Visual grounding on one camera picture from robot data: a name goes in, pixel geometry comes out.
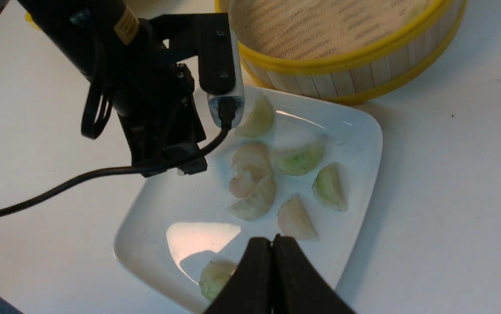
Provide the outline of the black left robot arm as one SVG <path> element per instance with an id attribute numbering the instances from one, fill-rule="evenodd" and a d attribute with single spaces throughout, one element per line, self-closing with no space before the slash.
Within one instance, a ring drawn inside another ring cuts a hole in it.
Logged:
<path id="1" fill-rule="evenodd" d="M 228 14 L 139 19 L 123 0 L 21 0 L 33 22 L 89 81 L 81 134 L 119 116 L 131 166 L 92 177 L 207 170 L 206 156 L 241 122 L 245 98 Z"/>

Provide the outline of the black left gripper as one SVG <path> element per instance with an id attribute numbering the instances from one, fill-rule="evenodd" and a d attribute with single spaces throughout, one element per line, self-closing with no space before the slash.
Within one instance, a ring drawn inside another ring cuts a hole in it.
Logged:
<path id="1" fill-rule="evenodd" d="M 167 163 L 192 156 L 206 134 L 193 99 L 195 81 L 184 64 L 137 66 L 122 77 L 113 104 L 133 167 L 150 167 L 143 177 L 164 173 Z"/>

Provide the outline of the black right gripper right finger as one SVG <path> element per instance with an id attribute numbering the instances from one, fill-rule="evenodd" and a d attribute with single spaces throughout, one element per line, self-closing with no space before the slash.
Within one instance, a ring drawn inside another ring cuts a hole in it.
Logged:
<path id="1" fill-rule="evenodd" d="M 272 243 L 273 314 L 354 314 L 312 266 L 293 237 Z"/>

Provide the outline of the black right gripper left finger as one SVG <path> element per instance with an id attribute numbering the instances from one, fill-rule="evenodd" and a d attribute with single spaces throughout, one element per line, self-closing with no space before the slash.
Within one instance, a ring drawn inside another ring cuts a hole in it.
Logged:
<path id="1" fill-rule="evenodd" d="M 242 259 L 205 314 L 270 314 L 273 255 L 264 237 L 249 240 Z"/>

